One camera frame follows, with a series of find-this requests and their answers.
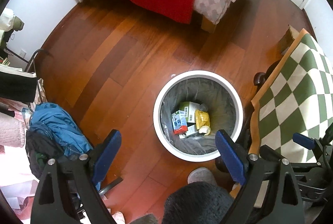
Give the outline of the long grey white box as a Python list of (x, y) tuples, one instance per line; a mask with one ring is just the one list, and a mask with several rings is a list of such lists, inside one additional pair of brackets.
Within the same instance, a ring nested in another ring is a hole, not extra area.
[(199, 132), (198, 132), (198, 129), (197, 129), (196, 125), (193, 124), (193, 125), (187, 127), (187, 131), (186, 131), (185, 135), (187, 137), (189, 137), (189, 136), (193, 136), (193, 135), (198, 134), (198, 133)]

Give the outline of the yellow snack bag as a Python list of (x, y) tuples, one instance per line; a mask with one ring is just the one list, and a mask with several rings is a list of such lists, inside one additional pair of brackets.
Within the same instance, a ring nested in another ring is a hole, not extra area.
[(195, 110), (196, 128), (199, 130), (203, 126), (210, 126), (209, 113), (205, 111)]

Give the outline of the blue red milk carton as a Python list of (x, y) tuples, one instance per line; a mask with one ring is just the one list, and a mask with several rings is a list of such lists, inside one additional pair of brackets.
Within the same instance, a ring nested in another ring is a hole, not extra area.
[(179, 135), (187, 132), (188, 128), (184, 111), (178, 110), (175, 113), (172, 113), (171, 121), (174, 134)]

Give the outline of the green white medicine box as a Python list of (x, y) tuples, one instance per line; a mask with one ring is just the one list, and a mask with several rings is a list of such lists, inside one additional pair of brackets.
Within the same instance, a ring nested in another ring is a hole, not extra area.
[(181, 102), (179, 104), (179, 110), (184, 112), (188, 123), (195, 123), (195, 111), (198, 110), (199, 107), (200, 105), (195, 102)]

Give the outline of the white round trash bin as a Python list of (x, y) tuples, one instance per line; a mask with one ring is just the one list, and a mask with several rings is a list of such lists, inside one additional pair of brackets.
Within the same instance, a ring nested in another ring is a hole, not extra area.
[[(172, 113), (181, 102), (195, 102), (209, 113), (211, 134), (187, 137), (173, 133)], [(162, 145), (174, 156), (190, 162), (205, 162), (220, 156), (215, 144), (218, 130), (224, 129), (233, 141), (240, 135), (243, 107), (234, 87), (223, 77), (195, 70), (177, 75), (160, 91), (154, 105), (154, 128)]]

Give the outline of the white slipper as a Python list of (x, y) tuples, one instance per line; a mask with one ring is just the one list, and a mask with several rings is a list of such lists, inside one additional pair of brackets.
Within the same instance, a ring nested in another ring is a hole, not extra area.
[(206, 182), (217, 186), (213, 173), (205, 167), (197, 168), (188, 175), (187, 183), (190, 184), (194, 182)]

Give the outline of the green white checkered tablecloth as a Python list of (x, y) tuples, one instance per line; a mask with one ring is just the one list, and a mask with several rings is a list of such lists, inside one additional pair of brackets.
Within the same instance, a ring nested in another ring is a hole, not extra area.
[(314, 163), (292, 136), (319, 139), (332, 124), (332, 58), (301, 30), (251, 103), (251, 153), (268, 145), (291, 162)]

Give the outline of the blue jacket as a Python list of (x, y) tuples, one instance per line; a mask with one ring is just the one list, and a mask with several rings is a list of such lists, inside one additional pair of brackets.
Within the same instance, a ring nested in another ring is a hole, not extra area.
[(29, 129), (55, 141), (65, 156), (81, 155), (93, 149), (69, 113), (55, 103), (37, 105)]

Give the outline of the pink fleece blanket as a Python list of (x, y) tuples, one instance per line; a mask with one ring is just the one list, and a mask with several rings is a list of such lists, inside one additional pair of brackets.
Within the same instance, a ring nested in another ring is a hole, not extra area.
[(1, 192), (17, 214), (35, 196), (39, 183), (25, 150), (26, 124), (15, 101), (1, 99)]

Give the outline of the black white shoe box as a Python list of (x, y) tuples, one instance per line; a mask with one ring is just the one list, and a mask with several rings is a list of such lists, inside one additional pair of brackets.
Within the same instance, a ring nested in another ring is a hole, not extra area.
[(34, 101), (37, 89), (34, 72), (23, 72), (20, 68), (1, 65), (0, 75), (1, 98), (19, 102)]

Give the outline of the white puffer jacket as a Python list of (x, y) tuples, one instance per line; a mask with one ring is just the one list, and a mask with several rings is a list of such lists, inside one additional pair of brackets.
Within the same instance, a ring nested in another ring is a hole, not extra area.
[(10, 30), (21, 31), (24, 27), (24, 22), (14, 14), (14, 11), (5, 8), (0, 17), (0, 29), (7, 32)]

